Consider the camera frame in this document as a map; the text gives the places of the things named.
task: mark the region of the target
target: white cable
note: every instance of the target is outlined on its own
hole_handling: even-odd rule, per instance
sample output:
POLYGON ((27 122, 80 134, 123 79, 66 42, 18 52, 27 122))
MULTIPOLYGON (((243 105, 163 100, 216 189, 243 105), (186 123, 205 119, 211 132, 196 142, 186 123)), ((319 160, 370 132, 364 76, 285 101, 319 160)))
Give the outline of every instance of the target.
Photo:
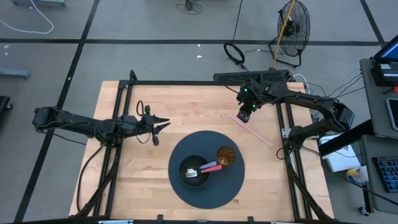
POLYGON ((33 2, 33 0, 30 0, 30 1, 32 3, 33 7, 35 7, 35 9, 37 10, 37 12, 40 13, 40 15, 42 15, 44 17, 44 19, 47 20, 51 24, 51 29, 48 32, 37 32, 37 31, 20 30, 20 29, 16 29, 16 28, 13 28, 13 27, 9 26, 5 22, 3 22, 1 19, 0 19, 0 22, 2 24, 4 24, 6 27, 8 27, 10 29, 13 29, 15 31, 19 31, 19 32, 25 32, 25 33, 30 33, 30 34, 49 34, 49 33, 51 33, 51 31, 54 30, 54 25, 51 23, 51 21, 45 15, 42 14, 42 12, 39 11, 39 9, 36 7, 36 5, 33 2))
POLYGON ((296 75, 293 76, 293 78, 296 77, 296 76, 300 76, 300 77, 302 77, 304 79, 304 84, 307 86, 308 94, 311 94, 310 87, 308 86, 307 80, 304 78, 304 76, 301 75, 301 74, 296 74, 296 75))

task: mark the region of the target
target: monitor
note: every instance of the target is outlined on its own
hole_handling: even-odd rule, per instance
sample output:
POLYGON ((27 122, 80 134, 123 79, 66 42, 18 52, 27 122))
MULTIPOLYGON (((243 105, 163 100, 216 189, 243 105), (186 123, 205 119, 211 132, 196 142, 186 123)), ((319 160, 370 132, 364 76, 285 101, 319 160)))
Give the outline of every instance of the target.
POLYGON ((388 42, 375 56, 376 62, 398 62, 398 35, 388 42))

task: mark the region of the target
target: pink straw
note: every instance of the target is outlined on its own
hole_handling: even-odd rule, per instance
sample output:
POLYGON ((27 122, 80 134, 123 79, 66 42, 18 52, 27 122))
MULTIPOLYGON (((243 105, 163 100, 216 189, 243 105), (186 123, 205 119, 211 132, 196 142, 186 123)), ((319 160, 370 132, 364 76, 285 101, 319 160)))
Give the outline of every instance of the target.
POLYGON ((238 124, 240 124, 242 127, 246 128, 246 130, 250 131, 253 135, 255 135, 257 138, 259 138, 261 141, 267 143, 268 145, 272 146, 269 142, 267 142, 265 139, 263 139, 262 137, 260 137, 260 135, 258 135, 257 133, 255 133, 254 131, 250 130, 246 125, 244 125, 242 122, 240 122, 240 120, 236 119, 234 116, 230 115, 230 117, 232 119, 234 119, 236 122, 238 122, 238 124))

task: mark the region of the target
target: black circular mat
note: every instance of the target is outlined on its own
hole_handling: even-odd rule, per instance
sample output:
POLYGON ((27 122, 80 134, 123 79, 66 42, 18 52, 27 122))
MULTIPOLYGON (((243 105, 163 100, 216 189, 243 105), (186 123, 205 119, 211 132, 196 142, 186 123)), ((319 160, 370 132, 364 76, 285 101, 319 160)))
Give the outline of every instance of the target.
POLYGON ((199 131, 183 138, 174 148, 169 160, 169 179, 175 193, 187 204, 197 208, 217 208, 230 202, 242 187, 244 162, 235 142, 214 131, 199 131), (178 169, 188 156, 198 155, 208 162, 216 161, 221 146, 232 146, 236 161, 225 170, 212 172, 208 182, 199 188, 184 185, 178 169))

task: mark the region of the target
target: keyboard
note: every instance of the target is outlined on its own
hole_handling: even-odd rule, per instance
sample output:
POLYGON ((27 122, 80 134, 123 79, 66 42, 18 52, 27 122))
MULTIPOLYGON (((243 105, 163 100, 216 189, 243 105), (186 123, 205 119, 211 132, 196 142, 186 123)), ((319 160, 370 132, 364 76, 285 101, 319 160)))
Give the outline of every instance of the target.
POLYGON ((398 192, 398 156, 374 157, 372 158, 376 166, 384 190, 387 193, 398 192))
POLYGON ((258 79, 262 77, 264 82, 287 82, 291 78, 290 73, 287 69, 285 70, 268 70, 268 71, 256 71, 256 72, 231 72, 231 73, 215 73, 213 75, 214 81, 225 81, 225 82, 245 82, 246 80, 253 78, 258 79))

